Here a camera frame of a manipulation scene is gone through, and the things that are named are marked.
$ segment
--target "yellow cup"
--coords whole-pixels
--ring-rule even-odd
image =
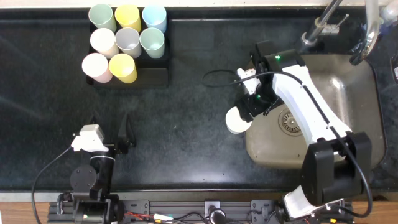
[[[141,18],[137,6],[133,4],[119,6],[114,12],[114,16],[123,28],[130,27],[138,32],[141,31]]]
[[[137,68],[134,59],[128,54],[117,54],[109,61],[111,73],[124,83],[132,83],[137,79]]]

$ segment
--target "black countertop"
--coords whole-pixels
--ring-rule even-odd
[[[210,89],[202,75],[245,67],[256,42],[300,49],[300,37],[321,9],[169,9],[170,85],[166,89],[97,90],[85,82],[87,10],[3,11],[0,18],[0,190],[29,190],[36,174],[66,149],[96,116],[105,135],[117,135],[123,114],[132,118],[137,147],[117,156],[113,191],[153,189],[292,190],[299,170],[256,165],[244,134],[231,134],[224,117],[238,87]],[[364,9],[350,12],[336,37],[314,54],[350,54],[359,41]],[[373,169],[371,186],[398,188],[398,87],[389,58],[398,30],[383,37],[368,57],[376,71],[387,154]],[[68,190],[71,171],[88,162],[69,152],[39,180],[39,190]]]

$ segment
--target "blue cup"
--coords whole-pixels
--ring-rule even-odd
[[[163,6],[147,6],[142,11],[142,18],[147,24],[148,28],[157,28],[162,31],[162,33],[166,32],[166,17],[166,9]]]

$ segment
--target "stainless steel sink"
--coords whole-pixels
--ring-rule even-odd
[[[333,112],[353,132],[364,131],[372,142],[374,167],[386,150],[376,82],[370,65],[349,63],[350,55],[303,55],[312,81]],[[300,168],[307,146],[300,128],[285,105],[254,118],[246,131],[246,149],[258,164]]]

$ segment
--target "sink drain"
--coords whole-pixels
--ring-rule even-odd
[[[289,136],[302,135],[301,129],[289,109],[284,109],[279,115],[279,127]]]

